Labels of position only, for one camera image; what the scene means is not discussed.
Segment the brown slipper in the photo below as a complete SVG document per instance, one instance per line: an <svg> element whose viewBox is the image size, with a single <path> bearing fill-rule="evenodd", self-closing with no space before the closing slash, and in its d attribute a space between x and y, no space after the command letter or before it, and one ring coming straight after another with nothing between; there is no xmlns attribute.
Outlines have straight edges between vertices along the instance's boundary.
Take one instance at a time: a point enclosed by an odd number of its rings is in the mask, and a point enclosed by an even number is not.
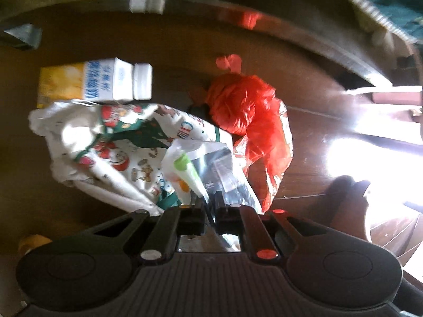
<svg viewBox="0 0 423 317"><path fill-rule="evenodd" d="M18 253L21 256L26 255L31 250L38 248L40 246L46 245L48 243L51 243L51 239L48 237L44 237L43 235L34 234L34 235L28 235L24 236L18 244Z"/></svg>

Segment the christmas print white bag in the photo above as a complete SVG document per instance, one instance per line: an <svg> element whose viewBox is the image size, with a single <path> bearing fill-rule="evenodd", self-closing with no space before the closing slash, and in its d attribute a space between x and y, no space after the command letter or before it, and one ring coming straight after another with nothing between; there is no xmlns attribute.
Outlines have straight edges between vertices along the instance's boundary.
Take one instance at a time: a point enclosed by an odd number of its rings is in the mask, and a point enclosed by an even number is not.
<svg viewBox="0 0 423 317"><path fill-rule="evenodd" d="M175 139L232 144L212 123L156 103L55 102L31 111L29 127L46 140L56 181L126 212L151 215L178 203L160 168Z"/></svg>

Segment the white yellow drink carton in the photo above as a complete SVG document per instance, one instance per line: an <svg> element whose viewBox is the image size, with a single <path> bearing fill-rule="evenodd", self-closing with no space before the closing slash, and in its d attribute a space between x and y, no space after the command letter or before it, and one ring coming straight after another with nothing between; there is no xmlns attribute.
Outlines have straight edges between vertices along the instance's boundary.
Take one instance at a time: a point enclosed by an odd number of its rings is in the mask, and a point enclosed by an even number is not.
<svg viewBox="0 0 423 317"><path fill-rule="evenodd" d="M43 67L39 74L37 107L62 100L126 103L150 100L153 67L118 58Z"/></svg>

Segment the low bench under quilt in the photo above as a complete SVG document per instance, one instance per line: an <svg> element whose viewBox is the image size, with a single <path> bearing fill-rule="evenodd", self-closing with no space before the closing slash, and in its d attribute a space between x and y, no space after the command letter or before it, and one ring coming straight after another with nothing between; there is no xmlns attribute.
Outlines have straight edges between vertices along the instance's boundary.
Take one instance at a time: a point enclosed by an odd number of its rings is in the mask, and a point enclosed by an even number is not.
<svg viewBox="0 0 423 317"><path fill-rule="evenodd" d="M1 0L1 19L59 5L80 13L153 14L248 31L240 22L258 14L250 30L288 41L334 62L374 86L391 86L392 74L380 52L355 21L351 7L337 12L327 4L278 0L264 9L220 0Z"/></svg>

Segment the clear plastic wrapper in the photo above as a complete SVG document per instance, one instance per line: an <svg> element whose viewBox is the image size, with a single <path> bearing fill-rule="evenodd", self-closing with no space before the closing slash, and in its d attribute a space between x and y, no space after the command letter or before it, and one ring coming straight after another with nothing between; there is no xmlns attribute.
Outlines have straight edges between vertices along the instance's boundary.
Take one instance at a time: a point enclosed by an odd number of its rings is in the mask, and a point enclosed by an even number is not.
<svg viewBox="0 0 423 317"><path fill-rule="evenodd" d="M207 218L204 234L182 235L180 252L231 253L241 250L239 237L214 229L216 194L223 206L246 205L262 212L259 200L229 146L222 142L176 139L161 162L163 176L173 185L182 205L196 198L204 203Z"/></svg>

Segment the red plastic bag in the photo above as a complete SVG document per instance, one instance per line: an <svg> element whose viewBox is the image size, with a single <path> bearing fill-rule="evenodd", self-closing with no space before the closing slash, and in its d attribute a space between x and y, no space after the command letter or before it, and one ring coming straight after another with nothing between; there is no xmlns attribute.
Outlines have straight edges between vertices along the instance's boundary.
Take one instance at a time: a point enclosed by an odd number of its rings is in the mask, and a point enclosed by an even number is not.
<svg viewBox="0 0 423 317"><path fill-rule="evenodd" d="M209 114L221 129L239 136L233 145L243 171L262 159L267 185L262 211L267 212L293 158L285 103L275 88L256 75L241 73L242 58L237 54L216 59L224 73L213 78L206 94Z"/></svg>

